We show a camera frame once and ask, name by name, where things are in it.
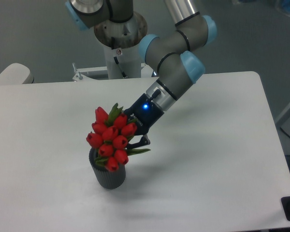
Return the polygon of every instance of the robotic arm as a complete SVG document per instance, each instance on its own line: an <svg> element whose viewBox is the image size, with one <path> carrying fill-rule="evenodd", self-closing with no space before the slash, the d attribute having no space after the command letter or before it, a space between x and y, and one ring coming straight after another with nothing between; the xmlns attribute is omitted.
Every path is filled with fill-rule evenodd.
<svg viewBox="0 0 290 232"><path fill-rule="evenodd" d="M124 111L128 119L136 119L138 129L135 135L143 135L140 142L130 145L130 148L149 144L146 136L149 128L205 73L204 65L191 51L209 44L217 36L216 24L211 17L201 16L193 0L164 2L175 22L176 31L164 39L147 35L139 43L139 54L159 78ZM83 7L90 6L90 10L81 8L78 5L81 3ZM71 0L67 4L71 4L87 27L108 18L124 23L133 15L132 0Z"/></svg>

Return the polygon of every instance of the flower pot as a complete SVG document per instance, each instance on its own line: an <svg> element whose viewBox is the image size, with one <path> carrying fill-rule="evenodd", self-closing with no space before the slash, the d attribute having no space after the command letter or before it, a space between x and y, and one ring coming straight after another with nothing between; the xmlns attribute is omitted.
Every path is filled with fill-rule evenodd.
<svg viewBox="0 0 290 232"><path fill-rule="evenodd" d="M98 157L98 152L96 149L92 148L89 153L89 161L99 184L106 189L116 189L119 187L126 178L125 166L119 164L119 169L117 171L110 172L95 164L94 160L96 157Z"/></svg>

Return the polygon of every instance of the white stand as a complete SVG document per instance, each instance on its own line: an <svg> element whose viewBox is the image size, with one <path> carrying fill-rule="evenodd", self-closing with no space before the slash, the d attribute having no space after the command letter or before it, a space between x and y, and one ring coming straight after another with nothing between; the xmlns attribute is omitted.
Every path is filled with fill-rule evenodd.
<svg viewBox="0 0 290 232"><path fill-rule="evenodd" d="M280 128L288 120L288 118L290 118L290 102L275 119L276 127Z"/></svg>
<svg viewBox="0 0 290 232"><path fill-rule="evenodd" d="M141 78L151 77L152 73L153 73L153 69L149 65L145 63L141 64ZM75 65L74 65L73 81L94 81L94 80L105 80L105 79L108 79L106 66L77 69L75 68Z"/></svg>

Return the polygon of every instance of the white table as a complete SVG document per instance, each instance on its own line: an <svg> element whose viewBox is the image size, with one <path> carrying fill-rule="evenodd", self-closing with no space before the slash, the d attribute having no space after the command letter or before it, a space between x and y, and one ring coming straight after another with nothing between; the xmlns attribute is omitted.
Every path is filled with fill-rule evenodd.
<svg viewBox="0 0 290 232"><path fill-rule="evenodd" d="M290 174L259 76L204 75L105 190L88 161L94 110L152 78L0 87L0 232L232 232L290 227Z"/></svg>

